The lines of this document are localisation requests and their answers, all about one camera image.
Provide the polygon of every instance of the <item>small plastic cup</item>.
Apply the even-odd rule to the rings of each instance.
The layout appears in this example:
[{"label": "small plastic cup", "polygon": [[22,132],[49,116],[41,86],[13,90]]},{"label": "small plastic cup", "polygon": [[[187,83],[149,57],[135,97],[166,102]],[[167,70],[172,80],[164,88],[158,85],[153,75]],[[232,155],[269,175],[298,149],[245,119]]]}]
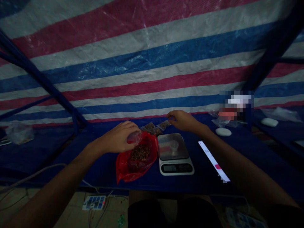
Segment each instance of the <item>small plastic cup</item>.
[{"label": "small plastic cup", "polygon": [[170,141],[170,148],[172,152],[177,152],[178,142],[175,140]]},{"label": "small plastic cup", "polygon": [[143,133],[141,131],[135,131],[129,134],[127,138],[127,143],[140,143],[143,139]]}]

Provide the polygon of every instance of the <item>blue tabletop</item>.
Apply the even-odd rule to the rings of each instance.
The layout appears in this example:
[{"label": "blue tabletop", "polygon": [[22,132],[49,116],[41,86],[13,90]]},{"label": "blue tabletop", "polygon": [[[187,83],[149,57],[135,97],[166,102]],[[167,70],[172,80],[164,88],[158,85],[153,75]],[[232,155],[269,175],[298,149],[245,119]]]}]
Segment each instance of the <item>blue tabletop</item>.
[{"label": "blue tabletop", "polygon": [[34,139],[0,147],[0,177],[24,178],[34,173],[74,133],[72,125],[34,129]]},{"label": "blue tabletop", "polygon": [[[302,121],[304,121],[304,107],[294,106],[286,108],[291,111],[297,111]],[[261,124],[261,120],[266,116],[261,110],[255,110],[253,115],[254,124],[278,143],[288,147],[297,157],[304,159],[304,148],[296,145],[294,141],[304,140],[304,123],[294,123],[290,121],[280,121],[276,127],[268,127]]]},{"label": "blue tabletop", "polygon": [[[208,114],[194,116],[200,122],[207,124],[211,130],[215,131],[216,126],[211,122],[212,117]],[[153,118],[134,120],[140,127],[149,122],[154,124],[161,123],[166,118]],[[115,127],[119,121],[97,123],[93,125],[95,133],[87,129],[83,130],[75,140],[57,157],[53,162],[71,162],[83,148],[92,140],[103,135],[108,130]],[[253,161],[258,167],[269,174],[278,184],[280,184],[296,200],[304,200],[303,177],[286,163],[281,157],[265,146],[260,140],[255,138],[243,126],[229,128],[232,136],[222,139]],[[137,189],[163,192],[180,192],[194,194],[239,194],[232,183],[222,183],[222,180],[215,174],[213,166],[210,164],[206,155],[199,147],[199,137],[192,133],[182,132],[174,126],[168,127],[164,134],[180,133],[189,151],[189,156],[195,168],[192,176],[163,176],[159,171],[159,162],[156,162],[141,178],[124,183],[121,181],[116,184],[115,161],[117,154],[105,154],[98,159],[85,176],[85,180],[91,185],[111,189]],[[53,168],[38,176],[35,181],[46,183],[54,177],[61,168]]]}]

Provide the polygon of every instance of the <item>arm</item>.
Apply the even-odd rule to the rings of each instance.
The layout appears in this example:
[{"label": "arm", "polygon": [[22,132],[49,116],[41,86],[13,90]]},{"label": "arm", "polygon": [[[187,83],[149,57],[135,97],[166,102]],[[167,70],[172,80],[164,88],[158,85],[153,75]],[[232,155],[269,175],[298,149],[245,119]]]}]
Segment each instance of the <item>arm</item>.
[{"label": "arm", "polygon": [[216,136],[207,125],[184,111],[169,112],[167,117],[173,117],[169,122],[176,128],[190,131],[203,140],[233,184],[264,216],[276,204],[299,207],[274,180]]},{"label": "arm", "polygon": [[93,163],[108,152],[124,152],[136,144],[127,144],[132,132],[140,131],[126,121],[91,142],[43,189],[41,189],[4,227],[53,227]]}]

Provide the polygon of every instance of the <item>blue metal frame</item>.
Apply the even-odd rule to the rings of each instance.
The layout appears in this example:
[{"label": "blue metal frame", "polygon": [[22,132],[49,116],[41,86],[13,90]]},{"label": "blue metal frame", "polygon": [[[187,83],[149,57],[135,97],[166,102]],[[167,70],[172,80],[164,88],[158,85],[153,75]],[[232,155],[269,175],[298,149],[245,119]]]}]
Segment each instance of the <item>blue metal frame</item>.
[{"label": "blue metal frame", "polygon": [[270,43],[242,90],[255,91],[278,62],[303,64],[303,59],[281,58],[304,27],[304,1],[298,0]]},{"label": "blue metal frame", "polygon": [[32,106],[40,104],[46,100],[54,98],[59,104],[61,104],[72,116],[75,134],[79,132],[78,122],[86,127],[89,125],[88,121],[78,112],[78,110],[58,91],[52,82],[41,73],[37,67],[15,46],[12,41],[6,36],[6,34],[0,30],[0,45],[5,47],[5,50],[10,53],[10,55],[0,52],[0,57],[6,61],[17,65],[27,71],[49,94],[49,97],[40,99],[38,101],[32,102],[20,108],[14,109],[10,112],[0,115],[0,120],[26,110]]}]

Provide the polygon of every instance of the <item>floor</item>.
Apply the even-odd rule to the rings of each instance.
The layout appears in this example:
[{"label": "floor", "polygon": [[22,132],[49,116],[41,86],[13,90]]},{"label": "floor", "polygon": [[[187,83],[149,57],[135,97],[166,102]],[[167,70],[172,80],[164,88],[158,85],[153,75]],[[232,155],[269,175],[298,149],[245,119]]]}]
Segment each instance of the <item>floor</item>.
[{"label": "floor", "polygon": [[[0,195],[0,227],[23,205],[25,205],[30,198],[32,198],[39,189],[27,189],[16,188],[11,191],[7,196],[6,194]],[[83,228],[88,227],[89,212],[82,210],[82,205],[84,199],[89,195],[89,193],[76,192],[72,197],[70,203],[65,209],[64,213],[55,225],[55,228],[63,227],[74,227]],[[166,215],[168,221],[174,221],[176,219],[177,213],[177,202],[176,200],[162,199],[159,200],[161,207]],[[121,215],[124,216],[125,222],[123,223],[123,228],[128,227],[128,200],[122,197],[109,197],[109,204],[107,209],[100,219],[104,210],[101,211],[91,211],[90,216],[90,227],[103,227],[103,228],[120,228],[118,226],[118,220]],[[218,212],[219,218],[222,222],[224,228],[230,227],[227,223],[225,217],[225,207],[221,205],[215,205]],[[240,207],[239,211],[246,211],[246,207]],[[250,207],[251,216],[259,219],[259,214],[254,208]]]}]

